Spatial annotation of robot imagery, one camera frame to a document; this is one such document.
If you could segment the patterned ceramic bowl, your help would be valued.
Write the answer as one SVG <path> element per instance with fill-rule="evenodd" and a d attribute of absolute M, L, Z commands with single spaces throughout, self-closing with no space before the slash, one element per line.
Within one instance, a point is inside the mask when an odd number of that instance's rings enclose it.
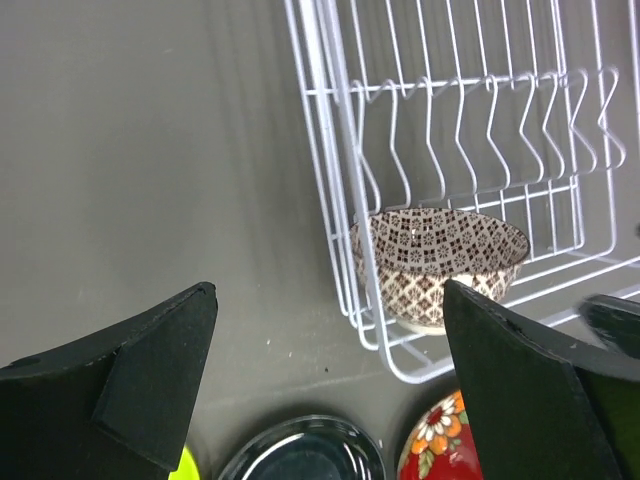
<path fill-rule="evenodd" d="M 518 227 L 486 214 L 406 208 L 367 218 L 383 312 L 425 336 L 446 334 L 449 280 L 494 302 L 502 300 L 531 251 Z"/>

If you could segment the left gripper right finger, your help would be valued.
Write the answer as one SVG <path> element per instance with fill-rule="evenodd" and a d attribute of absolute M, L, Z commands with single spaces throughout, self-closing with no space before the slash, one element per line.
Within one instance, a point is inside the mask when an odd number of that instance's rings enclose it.
<path fill-rule="evenodd" d="M 636 479 L 639 358 L 449 280 L 443 312 L 487 479 Z"/>

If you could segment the black plate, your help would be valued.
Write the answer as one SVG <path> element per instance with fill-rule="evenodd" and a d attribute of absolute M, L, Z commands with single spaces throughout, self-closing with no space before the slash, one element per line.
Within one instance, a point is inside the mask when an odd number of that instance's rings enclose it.
<path fill-rule="evenodd" d="M 218 474 L 220 479 L 377 479 L 387 477 L 378 445 L 335 415 L 282 421 L 255 435 Z"/>

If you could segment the green plate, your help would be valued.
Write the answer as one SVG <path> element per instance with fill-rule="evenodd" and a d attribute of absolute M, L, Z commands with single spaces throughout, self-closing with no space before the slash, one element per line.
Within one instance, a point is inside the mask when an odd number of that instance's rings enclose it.
<path fill-rule="evenodd" d="M 201 480 L 196 457 L 187 445 L 182 449 L 177 469 L 169 474 L 168 480 Z"/>

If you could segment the red floral plate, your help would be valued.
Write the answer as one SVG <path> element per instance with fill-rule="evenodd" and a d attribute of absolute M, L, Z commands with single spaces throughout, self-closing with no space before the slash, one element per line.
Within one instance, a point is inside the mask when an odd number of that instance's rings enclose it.
<path fill-rule="evenodd" d="M 400 453 L 396 478 L 483 479 L 460 389 L 440 399 L 414 425 Z"/>

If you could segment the white wire dish rack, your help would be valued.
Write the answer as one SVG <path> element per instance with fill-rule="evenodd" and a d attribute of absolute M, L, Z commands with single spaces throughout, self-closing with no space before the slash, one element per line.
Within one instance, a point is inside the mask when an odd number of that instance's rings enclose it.
<path fill-rule="evenodd" d="M 448 373 L 447 342 L 384 305 L 374 216 L 497 217 L 531 249 L 505 304 L 550 326 L 584 296 L 639 296 L 635 1 L 285 5 L 338 302 L 398 380 Z"/>

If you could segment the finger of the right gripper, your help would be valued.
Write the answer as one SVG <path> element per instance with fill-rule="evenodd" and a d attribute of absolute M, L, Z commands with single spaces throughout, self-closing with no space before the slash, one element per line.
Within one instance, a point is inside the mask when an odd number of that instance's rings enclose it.
<path fill-rule="evenodd" d="M 637 302 L 593 295 L 579 304 L 579 314 L 610 351 L 638 359 L 640 318 Z"/>

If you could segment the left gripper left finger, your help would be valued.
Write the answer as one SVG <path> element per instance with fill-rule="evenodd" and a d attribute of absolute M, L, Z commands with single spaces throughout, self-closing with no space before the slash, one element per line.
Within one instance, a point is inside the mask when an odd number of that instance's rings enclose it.
<path fill-rule="evenodd" d="M 200 282 L 1 369 L 4 479 L 166 479 L 178 468 L 218 314 Z"/>

